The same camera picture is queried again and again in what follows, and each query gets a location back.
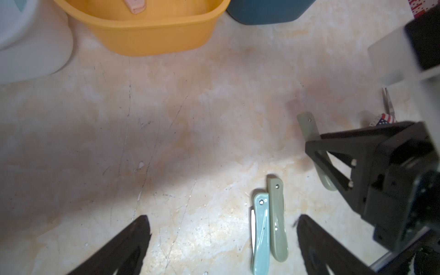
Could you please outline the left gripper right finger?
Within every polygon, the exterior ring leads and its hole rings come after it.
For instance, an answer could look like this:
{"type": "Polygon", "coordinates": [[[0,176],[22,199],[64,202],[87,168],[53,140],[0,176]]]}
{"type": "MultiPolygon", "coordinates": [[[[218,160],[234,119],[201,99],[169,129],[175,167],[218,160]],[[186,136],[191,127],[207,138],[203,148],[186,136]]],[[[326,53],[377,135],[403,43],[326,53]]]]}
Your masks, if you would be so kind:
{"type": "Polygon", "coordinates": [[[375,272],[351,254],[308,215],[299,216],[297,237],[309,275],[374,275],[375,272]]]}

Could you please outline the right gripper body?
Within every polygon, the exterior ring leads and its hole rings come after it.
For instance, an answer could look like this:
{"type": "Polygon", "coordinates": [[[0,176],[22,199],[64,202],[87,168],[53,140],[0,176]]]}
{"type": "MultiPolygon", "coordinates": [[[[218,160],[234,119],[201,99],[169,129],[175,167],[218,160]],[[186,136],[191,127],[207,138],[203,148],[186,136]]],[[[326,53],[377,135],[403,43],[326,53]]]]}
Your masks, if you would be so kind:
{"type": "Polygon", "coordinates": [[[440,229],[440,159],[423,122],[412,123],[375,151],[362,218],[374,240],[398,252],[427,226],[440,229]]]}

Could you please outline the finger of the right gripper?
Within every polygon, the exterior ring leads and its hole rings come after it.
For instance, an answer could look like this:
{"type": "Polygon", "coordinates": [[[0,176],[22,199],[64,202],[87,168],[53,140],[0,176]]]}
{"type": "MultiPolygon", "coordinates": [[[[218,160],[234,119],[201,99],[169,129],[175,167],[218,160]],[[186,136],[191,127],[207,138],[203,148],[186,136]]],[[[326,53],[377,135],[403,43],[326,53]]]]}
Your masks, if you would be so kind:
{"type": "Polygon", "coordinates": [[[412,125],[413,122],[404,121],[323,134],[320,140],[307,142],[305,152],[330,178],[350,208],[363,213],[369,187],[378,179],[383,180],[390,166],[395,148],[387,146],[386,142],[412,125]],[[351,175],[346,177],[340,172],[324,157],[326,152],[349,166],[351,175]]]}

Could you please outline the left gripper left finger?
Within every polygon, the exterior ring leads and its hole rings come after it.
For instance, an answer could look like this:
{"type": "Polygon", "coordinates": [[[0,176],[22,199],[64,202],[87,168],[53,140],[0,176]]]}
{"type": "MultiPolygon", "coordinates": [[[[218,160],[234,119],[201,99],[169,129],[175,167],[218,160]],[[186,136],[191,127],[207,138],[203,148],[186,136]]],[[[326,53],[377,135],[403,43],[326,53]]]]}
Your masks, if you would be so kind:
{"type": "Polygon", "coordinates": [[[70,274],[138,275],[141,272],[150,239],[151,229],[148,216],[141,215],[70,274]]]}

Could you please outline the mint knife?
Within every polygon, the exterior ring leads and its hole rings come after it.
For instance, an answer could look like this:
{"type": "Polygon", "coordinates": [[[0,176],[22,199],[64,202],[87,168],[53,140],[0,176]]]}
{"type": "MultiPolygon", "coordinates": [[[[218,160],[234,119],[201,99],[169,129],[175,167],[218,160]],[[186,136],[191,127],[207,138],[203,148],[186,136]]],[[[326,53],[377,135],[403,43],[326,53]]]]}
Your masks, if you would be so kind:
{"type": "Polygon", "coordinates": [[[251,209],[251,236],[252,236],[252,273],[267,275],[270,264],[270,221],[269,221],[269,194],[258,192],[253,196],[251,209]]]}

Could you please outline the pink knife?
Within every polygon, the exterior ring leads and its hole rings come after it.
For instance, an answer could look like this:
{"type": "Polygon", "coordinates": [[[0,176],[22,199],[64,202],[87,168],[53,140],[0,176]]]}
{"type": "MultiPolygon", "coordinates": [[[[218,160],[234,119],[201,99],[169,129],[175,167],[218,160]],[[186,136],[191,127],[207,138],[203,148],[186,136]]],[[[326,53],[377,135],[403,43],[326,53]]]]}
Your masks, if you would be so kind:
{"type": "Polygon", "coordinates": [[[136,15],[139,14],[146,9],[146,1],[145,0],[124,0],[129,11],[136,15]]]}

